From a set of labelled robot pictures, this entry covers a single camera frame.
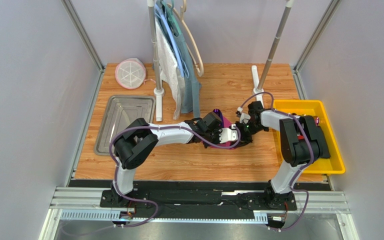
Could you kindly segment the pink paper napkin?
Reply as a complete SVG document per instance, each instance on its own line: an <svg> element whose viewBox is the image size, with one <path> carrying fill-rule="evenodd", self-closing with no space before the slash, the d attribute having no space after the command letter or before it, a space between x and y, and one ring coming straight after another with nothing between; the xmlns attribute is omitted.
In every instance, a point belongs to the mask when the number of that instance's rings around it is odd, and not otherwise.
<svg viewBox="0 0 384 240"><path fill-rule="evenodd" d="M207 147L210 147L210 148L214 148L214 149L228 149L228 150L231 150L231 149L235 149L236 148L236 145L238 145L240 143L240 140L236 141L236 142L231 142L231 143L225 143L225 144L213 144L209 141L207 142L204 142L204 146L207 148Z"/></svg>

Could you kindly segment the purple metal spoon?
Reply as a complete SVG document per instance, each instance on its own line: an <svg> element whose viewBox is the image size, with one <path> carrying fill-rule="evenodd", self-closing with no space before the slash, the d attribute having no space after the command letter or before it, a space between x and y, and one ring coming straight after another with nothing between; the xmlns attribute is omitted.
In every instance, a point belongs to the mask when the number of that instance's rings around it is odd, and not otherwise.
<svg viewBox="0 0 384 240"><path fill-rule="evenodd" d="M221 128L227 128L231 126L231 122L223 115L222 111L218 108L213 109L213 112L220 118L221 123L220 127Z"/></svg>

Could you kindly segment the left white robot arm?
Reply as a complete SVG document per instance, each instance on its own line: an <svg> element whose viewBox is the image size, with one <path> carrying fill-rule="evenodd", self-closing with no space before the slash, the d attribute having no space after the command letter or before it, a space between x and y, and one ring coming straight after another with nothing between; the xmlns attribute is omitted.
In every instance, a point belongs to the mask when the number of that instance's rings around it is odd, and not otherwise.
<svg viewBox="0 0 384 240"><path fill-rule="evenodd" d="M158 146L203 143L205 147L221 145L224 119L210 112L203 118L193 118L177 124L151 124L137 118L110 140L110 156L116 164L112 187L119 196L134 188L136 169Z"/></svg>

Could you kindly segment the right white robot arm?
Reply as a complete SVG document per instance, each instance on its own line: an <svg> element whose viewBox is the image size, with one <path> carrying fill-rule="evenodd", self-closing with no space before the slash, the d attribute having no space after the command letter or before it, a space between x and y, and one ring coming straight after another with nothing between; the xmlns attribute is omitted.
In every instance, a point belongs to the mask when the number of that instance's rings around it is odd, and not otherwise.
<svg viewBox="0 0 384 240"><path fill-rule="evenodd" d="M303 171L318 159L331 157L324 132L311 115L252 110L241 114L235 126L241 134L241 146L251 143L252 136L260 131L273 129L280 134L283 162L264 191L267 202L287 201L292 197L294 184Z"/></svg>

